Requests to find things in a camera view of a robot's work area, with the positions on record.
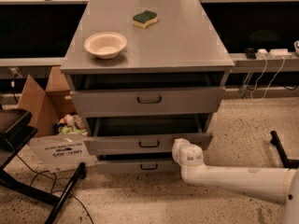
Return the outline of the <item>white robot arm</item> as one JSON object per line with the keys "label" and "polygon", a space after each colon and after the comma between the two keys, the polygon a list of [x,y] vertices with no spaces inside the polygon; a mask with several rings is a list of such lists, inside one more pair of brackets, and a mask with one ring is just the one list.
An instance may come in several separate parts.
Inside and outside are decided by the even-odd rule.
{"label": "white robot arm", "polygon": [[281,203],[284,205],[282,224],[299,224],[298,169],[208,166],[203,149],[183,138],[174,141],[172,157],[180,166],[185,182]]}

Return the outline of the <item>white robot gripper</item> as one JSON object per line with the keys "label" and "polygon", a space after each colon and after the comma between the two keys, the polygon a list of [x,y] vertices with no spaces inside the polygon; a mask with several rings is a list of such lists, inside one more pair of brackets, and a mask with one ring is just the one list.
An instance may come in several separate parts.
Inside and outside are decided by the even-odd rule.
{"label": "white robot gripper", "polygon": [[175,139],[172,147],[172,158],[179,165],[188,165],[192,158],[192,144],[182,138]]}

